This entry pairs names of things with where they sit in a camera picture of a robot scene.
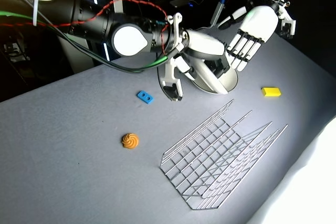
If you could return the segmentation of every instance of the yellow sponge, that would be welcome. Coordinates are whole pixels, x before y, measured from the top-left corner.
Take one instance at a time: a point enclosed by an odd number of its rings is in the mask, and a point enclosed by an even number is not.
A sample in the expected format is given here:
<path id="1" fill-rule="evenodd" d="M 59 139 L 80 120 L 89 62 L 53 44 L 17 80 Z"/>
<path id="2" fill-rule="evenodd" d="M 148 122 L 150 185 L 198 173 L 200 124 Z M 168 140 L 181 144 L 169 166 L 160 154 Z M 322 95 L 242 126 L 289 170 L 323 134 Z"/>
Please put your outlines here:
<path id="1" fill-rule="evenodd" d="M 279 97 L 281 96 L 281 91 L 279 88 L 262 88 L 265 97 Z"/>

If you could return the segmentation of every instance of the orange swirl object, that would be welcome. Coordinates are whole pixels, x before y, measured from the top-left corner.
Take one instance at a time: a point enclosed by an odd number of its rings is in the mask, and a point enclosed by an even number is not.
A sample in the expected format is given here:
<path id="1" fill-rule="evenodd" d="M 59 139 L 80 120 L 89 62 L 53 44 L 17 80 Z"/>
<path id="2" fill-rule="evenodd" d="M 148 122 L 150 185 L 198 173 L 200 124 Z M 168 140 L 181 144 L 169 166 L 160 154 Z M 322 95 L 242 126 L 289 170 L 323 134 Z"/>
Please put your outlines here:
<path id="1" fill-rule="evenodd" d="M 134 133 L 126 134 L 122 137 L 122 145 L 128 149 L 134 149 L 139 144 L 139 137 Z"/>

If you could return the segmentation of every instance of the blue toy brick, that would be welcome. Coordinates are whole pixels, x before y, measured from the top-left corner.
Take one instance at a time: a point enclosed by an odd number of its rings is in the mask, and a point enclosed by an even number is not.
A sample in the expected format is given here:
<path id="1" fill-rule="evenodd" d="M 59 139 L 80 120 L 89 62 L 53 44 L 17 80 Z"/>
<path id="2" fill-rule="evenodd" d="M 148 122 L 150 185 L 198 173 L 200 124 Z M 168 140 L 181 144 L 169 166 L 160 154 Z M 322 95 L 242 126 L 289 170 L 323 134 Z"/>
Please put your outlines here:
<path id="1" fill-rule="evenodd" d="M 147 104 L 150 104 L 154 100 L 154 98 L 150 94 L 147 94 L 143 90 L 141 90 L 136 96 Z"/>

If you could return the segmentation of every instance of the wire grid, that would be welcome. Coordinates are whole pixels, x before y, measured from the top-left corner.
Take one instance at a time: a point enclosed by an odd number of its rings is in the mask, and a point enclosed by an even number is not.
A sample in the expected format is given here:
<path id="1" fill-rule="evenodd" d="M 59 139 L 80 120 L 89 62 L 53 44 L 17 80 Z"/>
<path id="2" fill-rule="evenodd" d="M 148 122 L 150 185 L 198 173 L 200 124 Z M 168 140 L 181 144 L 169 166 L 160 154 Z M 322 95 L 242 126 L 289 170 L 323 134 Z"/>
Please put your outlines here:
<path id="1" fill-rule="evenodd" d="M 263 153 L 280 136 L 258 137 L 272 122 L 240 137 L 223 119 L 232 101 L 163 154 L 161 170 L 195 210 L 220 207 Z"/>

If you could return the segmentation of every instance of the metal frame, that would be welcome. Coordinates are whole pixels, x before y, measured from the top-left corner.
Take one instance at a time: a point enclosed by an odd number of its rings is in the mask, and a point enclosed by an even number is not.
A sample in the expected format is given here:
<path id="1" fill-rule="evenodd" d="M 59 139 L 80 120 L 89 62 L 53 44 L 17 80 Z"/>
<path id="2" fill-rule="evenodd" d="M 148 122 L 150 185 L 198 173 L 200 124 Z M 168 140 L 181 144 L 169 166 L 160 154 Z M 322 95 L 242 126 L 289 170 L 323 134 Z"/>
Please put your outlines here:
<path id="1" fill-rule="evenodd" d="M 251 111 L 230 126 L 223 116 L 232 102 L 162 156 L 160 169 L 191 209 L 219 208 L 287 127 L 260 140 L 270 122 L 240 137 L 234 127 Z"/>

